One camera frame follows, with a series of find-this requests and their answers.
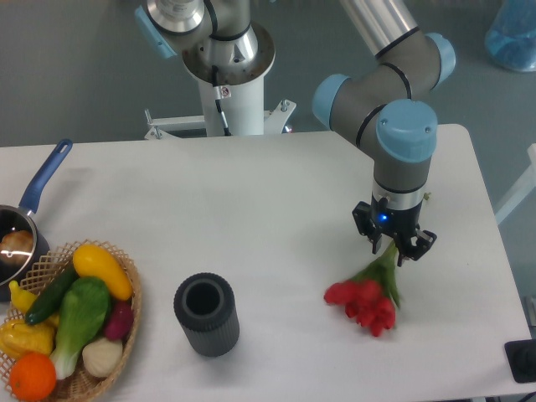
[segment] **blue container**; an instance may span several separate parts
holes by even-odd
[[[536,71],[536,0],[506,0],[486,34],[485,45],[502,67]]]

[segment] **wicker basket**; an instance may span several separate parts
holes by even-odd
[[[123,357],[114,371],[105,379],[97,379],[88,374],[84,369],[84,364],[79,359],[75,373],[67,379],[58,381],[53,393],[43,401],[59,402],[59,401],[89,401],[102,395],[116,381],[117,377],[125,367],[128,356],[131,353],[134,341],[136,339],[137,328],[140,323],[142,311],[142,288],[140,284],[137,269],[133,261],[125,252],[118,250],[114,245],[108,242],[100,243],[98,241],[85,240],[73,244],[66,244],[63,247],[58,247],[56,251],[49,251],[47,255],[42,256],[39,262],[33,264],[32,269],[26,274],[26,277],[21,280],[20,287],[32,293],[39,294],[70,262],[73,252],[83,244],[99,245],[108,250],[114,255],[125,270],[131,280],[134,294],[131,299],[132,310],[134,312],[134,324],[130,333],[125,337],[123,345]],[[23,318],[24,315],[17,310],[13,305],[8,309],[8,317],[4,320],[9,321],[14,318]],[[12,397],[15,398],[9,386],[9,372],[12,365],[15,363],[6,354],[0,353],[0,376],[6,386],[4,387]]]

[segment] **gray floor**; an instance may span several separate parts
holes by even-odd
[[[334,0],[251,3],[254,20],[276,43],[276,64],[265,81],[266,108],[286,97],[298,104],[291,121],[295,131],[324,130],[311,112],[317,85],[333,73],[364,75],[374,68],[374,57]],[[406,4],[425,32],[443,34],[456,49],[455,73],[425,101],[440,123],[469,130],[495,204],[527,168],[526,150],[536,142],[536,74],[503,70],[487,57],[484,35],[500,0]],[[145,108],[153,117],[201,114],[196,85],[181,61],[159,59],[137,30],[138,5],[0,1],[0,147],[50,144],[61,137],[141,140]],[[519,294],[536,293],[536,192],[500,230]]]

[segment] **red radish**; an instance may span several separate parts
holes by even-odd
[[[131,305],[125,301],[116,301],[104,326],[104,336],[111,341],[122,339],[131,330],[133,323],[134,313]]]

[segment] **saucepan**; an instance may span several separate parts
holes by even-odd
[[[73,142],[68,139],[58,142],[33,176],[18,207],[0,205],[0,302],[10,299],[9,282],[23,279],[32,264],[50,250],[49,243],[32,220],[32,214],[37,212],[45,184],[72,146]]]

